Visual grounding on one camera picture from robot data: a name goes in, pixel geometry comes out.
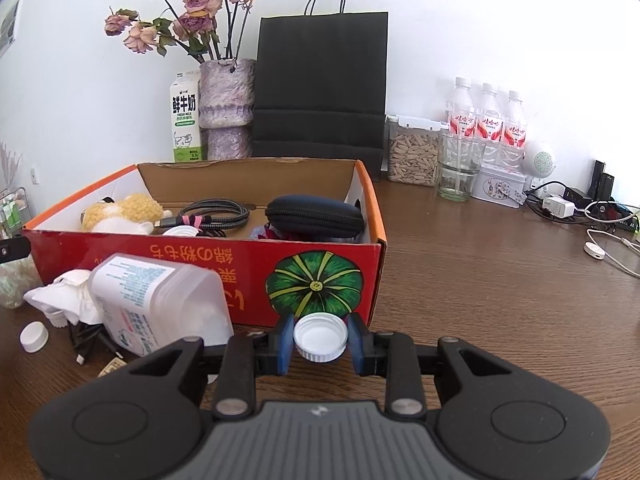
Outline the water bottle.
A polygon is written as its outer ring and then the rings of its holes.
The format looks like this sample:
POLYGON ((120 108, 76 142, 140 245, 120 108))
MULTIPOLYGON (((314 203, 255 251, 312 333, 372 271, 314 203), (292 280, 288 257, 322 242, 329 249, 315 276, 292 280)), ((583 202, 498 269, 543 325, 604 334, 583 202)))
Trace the water bottle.
POLYGON ((526 129, 524 126, 523 100, 511 90, 506 102, 506 116, 500 143, 500 164, 510 170, 518 170, 524 156, 526 129))
POLYGON ((462 138, 472 138, 476 125, 476 114, 471 85, 462 77, 454 81, 454 92, 447 104, 449 131, 462 138))
POLYGON ((503 133, 504 121, 497 92, 490 84, 483 84, 480 107, 476 111, 475 134, 484 146, 483 164, 494 164, 503 133))

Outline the green white roll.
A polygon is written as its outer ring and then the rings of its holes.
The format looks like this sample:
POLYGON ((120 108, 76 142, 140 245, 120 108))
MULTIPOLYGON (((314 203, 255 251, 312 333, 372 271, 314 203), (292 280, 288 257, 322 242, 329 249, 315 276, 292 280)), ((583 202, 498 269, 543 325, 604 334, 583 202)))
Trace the green white roll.
POLYGON ((41 285, 32 256, 2 263, 0 266, 0 304, 4 308, 21 307, 26 292, 41 285))

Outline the crumpled white tissue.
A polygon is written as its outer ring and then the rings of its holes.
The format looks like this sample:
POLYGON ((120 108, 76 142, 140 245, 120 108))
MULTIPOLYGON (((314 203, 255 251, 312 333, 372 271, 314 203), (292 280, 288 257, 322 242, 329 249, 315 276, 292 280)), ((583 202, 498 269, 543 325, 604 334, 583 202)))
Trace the crumpled white tissue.
POLYGON ((29 290, 23 299, 44 314, 52 326, 63 328, 79 323, 101 325, 101 310, 89 292, 89 270, 71 270, 50 285, 29 290))

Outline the black paper bag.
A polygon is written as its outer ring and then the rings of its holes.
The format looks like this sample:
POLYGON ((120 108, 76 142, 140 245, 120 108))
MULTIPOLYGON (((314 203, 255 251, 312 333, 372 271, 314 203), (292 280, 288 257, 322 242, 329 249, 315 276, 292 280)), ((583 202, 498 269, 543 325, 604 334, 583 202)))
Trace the black paper bag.
POLYGON ((260 22, 252 153, 358 159, 381 175, 388 15, 303 14, 260 22))

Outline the yellow white plush sheep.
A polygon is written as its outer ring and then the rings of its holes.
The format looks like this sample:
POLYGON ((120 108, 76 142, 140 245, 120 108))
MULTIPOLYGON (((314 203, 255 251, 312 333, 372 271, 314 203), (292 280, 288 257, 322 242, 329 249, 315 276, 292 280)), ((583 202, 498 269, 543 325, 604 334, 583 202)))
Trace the yellow white plush sheep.
POLYGON ((170 216, 171 211, 151 196, 131 194, 88 207, 81 215, 81 229, 87 233, 150 235, 157 222, 170 216))

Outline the white bottle cap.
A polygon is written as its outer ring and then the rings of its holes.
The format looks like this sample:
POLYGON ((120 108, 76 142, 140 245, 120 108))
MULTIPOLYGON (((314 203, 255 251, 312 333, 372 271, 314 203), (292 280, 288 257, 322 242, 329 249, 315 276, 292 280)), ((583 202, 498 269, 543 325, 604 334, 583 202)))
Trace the white bottle cap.
POLYGON ((344 321, 331 313, 311 313, 294 327, 294 342, 298 353, 313 363, 329 363, 346 349, 348 330, 344 321))

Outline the water bottle middle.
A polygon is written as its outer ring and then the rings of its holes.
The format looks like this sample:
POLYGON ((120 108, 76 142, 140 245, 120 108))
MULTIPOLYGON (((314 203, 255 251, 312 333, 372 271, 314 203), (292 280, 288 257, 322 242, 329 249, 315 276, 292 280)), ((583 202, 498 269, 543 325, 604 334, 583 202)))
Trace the water bottle middle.
POLYGON ((490 84, 483 84, 480 107, 476 111, 475 134, 484 146, 483 164, 494 164, 503 133, 504 121, 497 92, 490 84))

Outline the red cardboard box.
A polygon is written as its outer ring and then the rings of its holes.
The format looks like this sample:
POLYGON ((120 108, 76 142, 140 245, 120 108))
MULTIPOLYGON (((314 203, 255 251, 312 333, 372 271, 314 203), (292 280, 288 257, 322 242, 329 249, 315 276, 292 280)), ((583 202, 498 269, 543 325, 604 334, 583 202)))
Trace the red cardboard box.
POLYGON ((357 312, 371 321, 386 252, 378 199, 359 160, 246 158, 224 162, 145 162, 94 182, 30 220, 23 230, 43 283, 73 269, 92 270, 121 252, 216 272, 232 322, 271 326, 279 311, 304 315, 357 312), (228 198, 250 212, 246 226, 224 237, 85 232, 81 214, 105 197, 149 195, 178 216, 208 198, 228 198), (254 240, 277 197, 311 195, 357 206, 363 232, 352 243, 254 240))

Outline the navy zipper case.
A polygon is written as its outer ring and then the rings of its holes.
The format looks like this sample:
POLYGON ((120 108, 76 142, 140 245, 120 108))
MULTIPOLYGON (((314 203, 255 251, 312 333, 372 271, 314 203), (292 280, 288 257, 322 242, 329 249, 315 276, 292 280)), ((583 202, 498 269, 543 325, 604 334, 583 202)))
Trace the navy zipper case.
POLYGON ((356 238, 363 231, 361 210, 351 204, 312 195, 283 195, 265 210, 273 228, 298 240, 356 238))

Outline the floral tin box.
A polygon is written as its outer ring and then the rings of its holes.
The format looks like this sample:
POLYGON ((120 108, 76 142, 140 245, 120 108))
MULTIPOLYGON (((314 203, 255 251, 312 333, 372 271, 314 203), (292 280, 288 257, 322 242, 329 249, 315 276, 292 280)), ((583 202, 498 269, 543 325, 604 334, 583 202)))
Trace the floral tin box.
POLYGON ((526 202, 525 180, 519 171, 481 166, 474 179, 471 196, 483 202, 518 209, 526 202))

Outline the white round speaker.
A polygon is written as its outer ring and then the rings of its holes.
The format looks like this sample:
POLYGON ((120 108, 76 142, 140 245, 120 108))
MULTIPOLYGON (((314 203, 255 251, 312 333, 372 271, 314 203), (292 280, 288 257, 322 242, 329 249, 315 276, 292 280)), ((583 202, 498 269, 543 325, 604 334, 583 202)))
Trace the white round speaker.
POLYGON ((551 153, 543 145, 527 141, 521 167, 527 177, 542 179, 552 174, 555 163, 551 153))

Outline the cotton swab plastic jar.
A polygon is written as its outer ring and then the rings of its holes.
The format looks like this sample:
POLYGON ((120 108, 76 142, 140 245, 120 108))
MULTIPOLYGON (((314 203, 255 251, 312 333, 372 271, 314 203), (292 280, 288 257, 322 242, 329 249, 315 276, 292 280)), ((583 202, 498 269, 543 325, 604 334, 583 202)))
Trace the cotton swab plastic jar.
POLYGON ((221 278, 193 264, 115 254, 91 272, 88 291, 112 341, 136 356, 184 337, 216 346, 233 335, 221 278))

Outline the small white cap left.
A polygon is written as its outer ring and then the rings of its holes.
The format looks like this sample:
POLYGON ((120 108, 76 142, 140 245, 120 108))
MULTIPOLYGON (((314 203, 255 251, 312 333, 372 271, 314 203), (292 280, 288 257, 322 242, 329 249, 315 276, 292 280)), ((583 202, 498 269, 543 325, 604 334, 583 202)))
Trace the small white cap left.
POLYGON ((36 353, 42 350, 48 340, 49 331, 43 322, 31 322, 20 333, 20 344, 27 353, 36 353))

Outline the dried pink roses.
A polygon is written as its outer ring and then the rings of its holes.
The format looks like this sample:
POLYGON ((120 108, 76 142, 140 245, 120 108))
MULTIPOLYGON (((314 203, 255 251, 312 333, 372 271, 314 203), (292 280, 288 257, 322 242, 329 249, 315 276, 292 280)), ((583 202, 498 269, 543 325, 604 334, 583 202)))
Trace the dried pink roses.
POLYGON ((170 47, 179 47, 200 64, 238 60, 256 0, 160 1, 165 10, 152 20, 132 9, 112 11, 104 21, 104 34, 122 37, 124 46, 137 54, 165 56, 170 47))

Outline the milk carton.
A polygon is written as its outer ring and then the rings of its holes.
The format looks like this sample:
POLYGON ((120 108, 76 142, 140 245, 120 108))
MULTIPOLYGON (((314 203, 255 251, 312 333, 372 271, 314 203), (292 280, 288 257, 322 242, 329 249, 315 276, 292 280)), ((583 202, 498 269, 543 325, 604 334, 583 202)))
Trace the milk carton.
POLYGON ((203 159, 200 129, 200 83, 198 70, 178 73, 170 86, 171 139, 174 162, 203 159))

